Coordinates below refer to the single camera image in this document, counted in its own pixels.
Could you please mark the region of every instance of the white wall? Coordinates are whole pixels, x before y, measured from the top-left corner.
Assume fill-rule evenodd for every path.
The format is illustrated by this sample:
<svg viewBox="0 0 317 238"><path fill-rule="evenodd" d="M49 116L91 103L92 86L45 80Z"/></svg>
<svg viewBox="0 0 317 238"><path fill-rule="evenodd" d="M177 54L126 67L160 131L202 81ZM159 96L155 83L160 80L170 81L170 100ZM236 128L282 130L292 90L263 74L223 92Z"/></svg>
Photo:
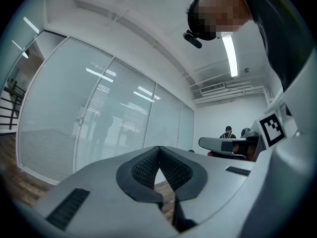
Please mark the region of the white wall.
<svg viewBox="0 0 317 238"><path fill-rule="evenodd" d="M43 32L36 38L34 45L38 52L42 55L43 59L49 58L52 51L61 43L65 38L56 34Z"/></svg>
<svg viewBox="0 0 317 238"><path fill-rule="evenodd" d="M278 91L282 88L281 80L272 69L271 65L269 65L269 63L267 63L266 84L273 96L276 96Z"/></svg>
<svg viewBox="0 0 317 238"><path fill-rule="evenodd" d="M201 137L219 138L227 126L231 126L232 133L240 138L241 131L250 128L255 119L263 116L266 107L264 94L255 94L225 104L196 108L193 150L207 154L208 150L200 147L198 140Z"/></svg>
<svg viewBox="0 0 317 238"><path fill-rule="evenodd" d="M110 27L106 24L104 16L77 8L48 23L45 29L82 40L118 57L195 109L188 82L169 60L129 29L117 23Z"/></svg>

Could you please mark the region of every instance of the black slot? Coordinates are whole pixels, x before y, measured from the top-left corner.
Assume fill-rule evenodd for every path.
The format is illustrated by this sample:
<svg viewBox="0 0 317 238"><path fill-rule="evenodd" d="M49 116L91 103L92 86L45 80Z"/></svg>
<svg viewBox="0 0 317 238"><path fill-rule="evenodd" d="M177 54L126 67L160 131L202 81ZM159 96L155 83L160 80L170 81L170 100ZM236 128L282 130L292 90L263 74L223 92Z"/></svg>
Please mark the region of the black slot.
<svg viewBox="0 0 317 238"><path fill-rule="evenodd" d="M88 197L90 191L82 188L74 189L46 218L48 222L59 229L65 230L80 206Z"/></svg>
<svg viewBox="0 0 317 238"><path fill-rule="evenodd" d="M243 175L243 176L248 176L251 172L250 170L240 169L235 167L227 167L226 170L238 175Z"/></svg>

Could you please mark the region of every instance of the fluorescent ceiling light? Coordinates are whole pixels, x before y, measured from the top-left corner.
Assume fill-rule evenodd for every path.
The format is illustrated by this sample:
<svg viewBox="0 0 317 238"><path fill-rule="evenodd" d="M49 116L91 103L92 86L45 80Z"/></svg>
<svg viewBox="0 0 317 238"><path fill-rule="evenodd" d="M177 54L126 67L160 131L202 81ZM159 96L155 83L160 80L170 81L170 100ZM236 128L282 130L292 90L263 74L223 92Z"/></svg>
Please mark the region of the fluorescent ceiling light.
<svg viewBox="0 0 317 238"><path fill-rule="evenodd" d="M103 79L108 80L108 81L111 82L111 83L113 82L113 80L112 80L111 78L105 77L105 76L101 75L100 73L95 72L95 71L93 71L93 70L91 70L91 69L86 68L86 71L87 71L87 72L90 72L90 73L92 73L92 74L94 74L94 75L97 75L97 76L99 76L99 77L102 77Z"/></svg>
<svg viewBox="0 0 317 238"><path fill-rule="evenodd" d="M40 30L32 24L32 22L30 20L28 20L26 17L23 18L23 20L37 33L40 33Z"/></svg>
<svg viewBox="0 0 317 238"><path fill-rule="evenodd" d="M20 50L22 50L21 47L15 43L14 40L12 40L12 42L13 42ZM23 55L25 58L29 58L28 55L27 55L25 52L23 52L22 55Z"/></svg>
<svg viewBox="0 0 317 238"><path fill-rule="evenodd" d="M144 95L142 95L142 94L140 94L138 92L133 92L133 93L138 95L138 96L140 96L140 97L142 97L143 99L146 99L146 100L150 101L150 102L155 102L155 101L151 100L150 98L148 98L148 97L146 97L146 96L144 96Z"/></svg>
<svg viewBox="0 0 317 238"><path fill-rule="evenodd" d="M222 37L224 47L226 48L228 61L230 65L231 77L238 76L238 65L236 52L234 51L233 41L230 34Z"/></svg>

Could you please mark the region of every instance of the seated person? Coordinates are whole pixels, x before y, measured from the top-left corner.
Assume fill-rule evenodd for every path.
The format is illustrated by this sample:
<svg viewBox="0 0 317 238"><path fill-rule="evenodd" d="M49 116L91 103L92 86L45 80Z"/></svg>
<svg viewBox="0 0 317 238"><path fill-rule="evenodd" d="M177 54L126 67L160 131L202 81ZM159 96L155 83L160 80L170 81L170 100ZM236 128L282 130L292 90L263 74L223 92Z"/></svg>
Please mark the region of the seated person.
<svg viewBox="0 0 317 238"><path fill-rule="evenodd" d="M231 126L226 127L226 133L222 134L220 138L236 138L236 136L232 134Z"/></svg>

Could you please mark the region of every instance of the white panel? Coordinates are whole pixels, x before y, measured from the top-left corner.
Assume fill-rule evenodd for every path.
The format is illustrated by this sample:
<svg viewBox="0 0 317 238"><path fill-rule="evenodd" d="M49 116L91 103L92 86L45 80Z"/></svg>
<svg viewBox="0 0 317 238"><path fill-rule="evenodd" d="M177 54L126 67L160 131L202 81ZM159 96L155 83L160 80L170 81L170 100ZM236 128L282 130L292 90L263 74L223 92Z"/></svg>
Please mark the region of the white panel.
<svg viewBox="0 0 317 238"><path fill-rule="evenodd" d="M115 59L89 102L81 126L76 170L142 148L155 84Z"/></svg>
<svg viewBox="0 0 317 238"><path fill-rule="evenodd" d="M193 148L194 111L181 103L177 148L191 150Z"/></svg>
<svg viewBox="0 0 317 238"><path fill-rule="evenodd" d="M100 73L110 60L98 50L68 39L46 61L21 112L18 153L22 165L56 181L72 174L76 117L99 78L86 69Z"/></svg>

